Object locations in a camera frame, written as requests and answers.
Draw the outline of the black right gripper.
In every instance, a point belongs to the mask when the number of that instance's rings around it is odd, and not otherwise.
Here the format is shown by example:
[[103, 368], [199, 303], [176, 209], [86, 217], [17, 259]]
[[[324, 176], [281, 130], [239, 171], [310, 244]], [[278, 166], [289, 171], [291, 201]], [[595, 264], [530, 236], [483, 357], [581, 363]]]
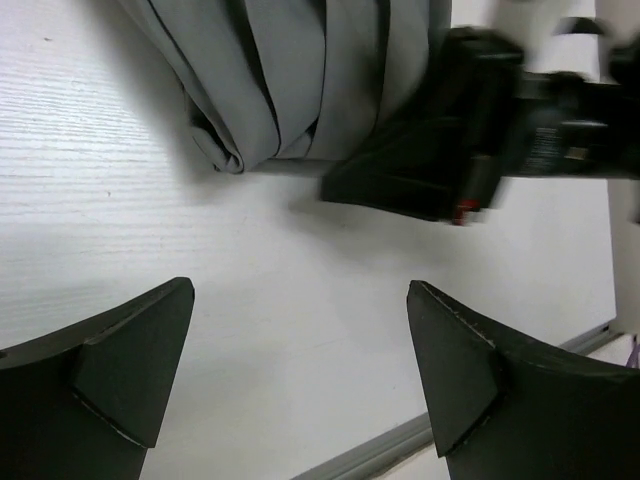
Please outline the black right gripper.
[[610, 82], [527, 73], [493, 29], [447, 33], [445, 116], [394, 122], [322, 178], [319, 198], [462, 225], [513, 178], [639, 178], [639, 38], [609, 46]]

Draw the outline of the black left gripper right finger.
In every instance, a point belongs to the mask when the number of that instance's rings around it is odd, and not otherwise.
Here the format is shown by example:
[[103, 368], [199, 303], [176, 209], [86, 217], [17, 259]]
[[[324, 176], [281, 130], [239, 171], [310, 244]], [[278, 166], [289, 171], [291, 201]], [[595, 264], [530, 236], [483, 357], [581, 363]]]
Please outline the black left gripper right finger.
[[407, 312], [427, 404], [445, 382], [478, 407], [469, 436], [437, 454], [454, 479], [635, 479], [639, 373], [546, 344], [424, 281]]

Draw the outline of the grey pleated skirt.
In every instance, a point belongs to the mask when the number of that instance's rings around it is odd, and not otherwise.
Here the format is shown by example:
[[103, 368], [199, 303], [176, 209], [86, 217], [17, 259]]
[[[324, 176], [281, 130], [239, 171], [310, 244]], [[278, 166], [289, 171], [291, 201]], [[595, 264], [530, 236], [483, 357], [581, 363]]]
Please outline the grey pleated skirt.
[[451, 24], [448, 1], [127, 1], [184, 92], [214, 167], [340, 161], [399, 117]]

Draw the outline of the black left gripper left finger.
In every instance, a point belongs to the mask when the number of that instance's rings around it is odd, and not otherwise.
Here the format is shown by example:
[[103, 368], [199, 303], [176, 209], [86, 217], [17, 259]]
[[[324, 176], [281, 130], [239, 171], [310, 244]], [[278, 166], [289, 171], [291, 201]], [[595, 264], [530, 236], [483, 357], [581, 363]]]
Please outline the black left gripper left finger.
[[194, 306], [174, 278], [1, 352], [4, 479], [137, 479], [155, 447]]

